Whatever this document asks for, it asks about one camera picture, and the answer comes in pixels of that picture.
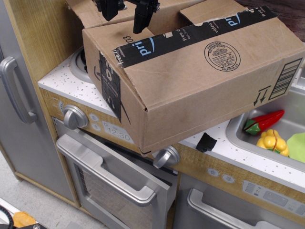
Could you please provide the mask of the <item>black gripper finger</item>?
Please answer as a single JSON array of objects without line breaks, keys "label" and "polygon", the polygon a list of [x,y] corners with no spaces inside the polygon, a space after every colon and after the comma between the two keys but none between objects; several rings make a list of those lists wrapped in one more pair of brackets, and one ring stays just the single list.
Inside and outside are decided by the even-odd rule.
[{"label": "black gripper finger", "polygon": [[148,27],[152,15],[159,10],[158,0],[135,0],[136,5],[134,15],[133,33],[139,34]]},{"label": "black gripper finger", "polygon": [[119,10],[124,10],[124,3],[122,0],[95,0],[97,9],[102,13],[106,21],[112,20]]}]

